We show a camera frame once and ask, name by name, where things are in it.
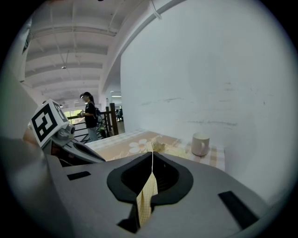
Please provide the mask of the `person's left forearm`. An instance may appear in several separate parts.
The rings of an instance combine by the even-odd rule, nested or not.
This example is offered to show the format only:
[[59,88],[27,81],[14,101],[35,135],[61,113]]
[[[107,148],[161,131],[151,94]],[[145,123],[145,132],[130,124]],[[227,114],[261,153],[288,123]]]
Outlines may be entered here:
[[25,130],[25,133],[24,133],[24,136],[23,136],[23,140],[26,141],[26,142],[29,142],[33,145],[36,145],[36,146],[39,146],[36,138],[35,138],[35,135],[34,135],[34,132],[33,130],[27,128]]

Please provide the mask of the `person's beige shirt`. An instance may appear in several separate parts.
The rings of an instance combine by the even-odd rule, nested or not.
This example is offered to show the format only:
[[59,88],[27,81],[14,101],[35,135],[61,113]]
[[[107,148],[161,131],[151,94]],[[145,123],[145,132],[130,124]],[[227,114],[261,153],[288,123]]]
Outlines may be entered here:
[[45,218],[49,178],[42,150],[21,139],[0,138],[0,159],[17,203],[33,219]]

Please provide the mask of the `pale yellow shorts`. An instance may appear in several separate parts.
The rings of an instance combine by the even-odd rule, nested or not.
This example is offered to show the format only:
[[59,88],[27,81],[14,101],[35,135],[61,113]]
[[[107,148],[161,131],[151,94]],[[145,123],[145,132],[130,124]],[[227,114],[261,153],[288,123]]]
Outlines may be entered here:
[[[176,148],[168,144],[155,142],[147,142],[144,146],[142,152],[162,152],[169,155],[178,156],[184,159],[188,159],[188,155],[185,149]],[[146,181],[143,189],[136,197],[137,209],[138,209],[138,219],[140,227],[142,227],[150,218],[153,209],[151,208],[150,202],[154,195],[158,194],[157,181],[153,174],[153,159],[151,166],[151,174]]]

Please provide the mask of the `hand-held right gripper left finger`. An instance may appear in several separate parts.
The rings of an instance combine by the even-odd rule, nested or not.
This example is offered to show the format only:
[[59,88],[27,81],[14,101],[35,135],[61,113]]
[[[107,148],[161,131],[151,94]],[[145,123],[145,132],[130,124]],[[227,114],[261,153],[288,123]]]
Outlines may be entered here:
[[148,154],[97,164],[62,167],[58,159],[47,155],[47,171],[53,196],[45,216],[46,228],[59,238],[154,238],[150,222],[137,232],[136,198],[132,203],[119,201],[109,189],[108,176],[130,162]]

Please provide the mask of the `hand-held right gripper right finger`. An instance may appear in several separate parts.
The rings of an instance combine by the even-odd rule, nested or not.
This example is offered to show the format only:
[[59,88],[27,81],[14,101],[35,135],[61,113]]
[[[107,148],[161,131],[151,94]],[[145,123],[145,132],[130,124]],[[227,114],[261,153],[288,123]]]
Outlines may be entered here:
[[268,210],[267,203],[254,191],[224,171],[210,165],[172,155],[164,155],[186,167],[193,176],[193,186],[173,205],[156,206],[141,236],[146,238],[234,238],[242,231],[219,197],[233,192],[257,217]]

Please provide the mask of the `checked flower tablecloth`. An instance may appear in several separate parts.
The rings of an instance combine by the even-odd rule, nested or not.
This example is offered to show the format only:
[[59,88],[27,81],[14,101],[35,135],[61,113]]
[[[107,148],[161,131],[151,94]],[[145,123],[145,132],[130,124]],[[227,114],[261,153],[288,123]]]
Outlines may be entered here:
[[210,165],[222,171],[225,170],[224,149],[222,147],[210,145],[207,155],[199,157],[191,152],[190,142],[144,129],[125,132],[86,145],[106,161],[110,161],[146,152],[153,141],[166,145],[164,153],[177,155],[179,152],[183,152],[185,154],[182,157],[185,159]]

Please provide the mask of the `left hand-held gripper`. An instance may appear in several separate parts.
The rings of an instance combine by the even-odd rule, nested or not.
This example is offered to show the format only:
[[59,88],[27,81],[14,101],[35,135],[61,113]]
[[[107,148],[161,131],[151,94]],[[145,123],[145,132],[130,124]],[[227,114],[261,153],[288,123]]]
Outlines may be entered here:
[[52,99],[44,101],[31,118],[31,127],[37,144],[47,155],[60,161],[71,161],[75,157],[88,163],[106,160],[74,138],[75,127],[63,113],[61,105]]

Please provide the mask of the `white mug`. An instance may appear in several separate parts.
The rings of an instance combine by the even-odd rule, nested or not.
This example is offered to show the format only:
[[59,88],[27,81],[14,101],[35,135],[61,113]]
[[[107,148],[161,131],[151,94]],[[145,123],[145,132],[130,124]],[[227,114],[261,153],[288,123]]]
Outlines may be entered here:
[[191,142],[191,152],[199,157],[205,156],[209,152],[210,138],[202,133],[194,133]]

